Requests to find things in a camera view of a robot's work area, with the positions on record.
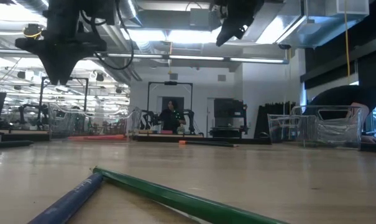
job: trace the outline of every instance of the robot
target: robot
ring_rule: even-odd
[[[102,59],[106,55],[106,42],[99,36],[96,26],[107,24],[119,24],[128,34],[121,16],[121,6],[133,7],[125,4],[125,0],[48,0],[48,10],[43,12],[47,18],[47,29],[35,29],[32,24],[27,30],[37,30],[36,34],[29,33],[26,38],[19,38],[15,46],[39,56],[51,84],[66,85],[76,63],[85,58],[96,56],[108,67]],[[231,37],[241,39],[247,28],[253,23],[255,14],[261,9],[264,0],[215,0],[215,6],[219,8],[222,29],[217,37],[217,46],[221,46]],[[91,26],[91,32],[85,32],[83,23],[79,21],[80,14],[85,22]],[[134,58],[134,51],[126,66],[127,68]]]

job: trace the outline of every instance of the wooden table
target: wooden table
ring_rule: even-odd
[[[50,142],[0,151],[0,223],[26,223],[99,165],[288,223],[376,223],[376,153]],[[192,223],[104,184],[70,223]]]

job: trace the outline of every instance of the clear plastic bin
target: clear plastic bin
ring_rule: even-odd
[[[360,149],[362,109],[354,106],[296,106],[291,115],[268,115],[272,142],[304,147]]]
[[[137,134],[140,117],[141,110],[135,106],[105,113],[63,108],[56,103],[48,106],[51,139],[130,141]]]

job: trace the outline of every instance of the green pole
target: green pole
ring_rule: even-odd
[[[112,184],[210,223],[287,224],[129,175],[95,167],[93,173],[98,172]]]

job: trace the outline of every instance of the blue pole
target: blue pole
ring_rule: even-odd
[[[84,202],[99,188],[102,174],[93,174],[69,191],[62,198],[37,215],[29,224],[66,223]]]

